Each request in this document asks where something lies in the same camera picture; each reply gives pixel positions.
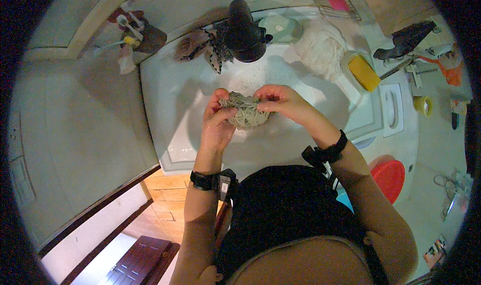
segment wristwatch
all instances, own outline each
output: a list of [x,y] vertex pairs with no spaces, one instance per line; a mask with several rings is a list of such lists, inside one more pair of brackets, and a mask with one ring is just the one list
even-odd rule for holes
[[194,184],[194,188],[203,191],[215,190],[220,201],[225,201],[228,198],[233,199],[237,192],[237,178],[232,169],[209,175],[193,171],[190,174],[190,180]]
[[201,174],[198,172],[192,172],[190,174],[190,180],[194,184],[194,188],[201,189],[203,191],[215,190],[218,187],[217,182],[214,182],[217,179],[217,174]]

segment brown door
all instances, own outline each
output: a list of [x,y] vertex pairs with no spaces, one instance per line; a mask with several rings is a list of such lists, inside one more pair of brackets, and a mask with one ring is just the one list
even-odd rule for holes
[[141,285],[153,278],[160,280],[179,248],[168,240],[141,236],[99,285]]

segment sink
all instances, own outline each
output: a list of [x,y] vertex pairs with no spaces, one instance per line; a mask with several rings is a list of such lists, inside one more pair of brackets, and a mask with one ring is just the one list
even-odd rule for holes
[[[300,21],[320,19],[317,8],[295,9],[298,15],[291,14],[292,18]],[[286,10],[256,12],[253,16],[258,19],[256,15],[265,17],[279,11]],[[364,140],[382,132],[381,101],[377,90],[361,95],[344,76],[335,84],[316,77],[301,64],[290,45],[268,45],[260,60],[253,63],[234,60],[233,64],[223,65],[222,73],[218,75],[204,57],[175,62],[172,54],[181,39],[167,44],[141,64],[149,127],[160,164],[167,175],[186,174],[192,170],[200,144],[203,111],[212,92],[219,87],[247,96],[264,84],[288,85],[342,128],[351,141]],[[349,44],[348,47],[363,49]],[[234,132],[225,149],[223,166],[233,169],[237,177],[243,179],[269,165],[307,164],[301,153],[308,145],[314,144],[303,127],[280,114],[272,114],[264,125]]]

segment mesh scrubber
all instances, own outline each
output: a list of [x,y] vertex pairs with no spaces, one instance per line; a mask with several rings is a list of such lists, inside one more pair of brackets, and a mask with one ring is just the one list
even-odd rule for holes
[[269,118],[269,112],[260,112],[257,110],[257,104],[260,103],[260,100],[256,97],[245,97],[241,93],[230,92],[229,99],[220,99],[219,103],[222,108],[237,109],[237,114],[227,121],[239,130],[261,125]]

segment tiled floor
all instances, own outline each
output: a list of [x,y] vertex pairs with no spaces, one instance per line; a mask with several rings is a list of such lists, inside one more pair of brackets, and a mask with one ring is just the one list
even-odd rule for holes
[[182,243],[189,177],[188,174],[166,176],[160,169],[146,178],[144,183],[152,195],[153,204],[123,232],[133,237],[146,235]]

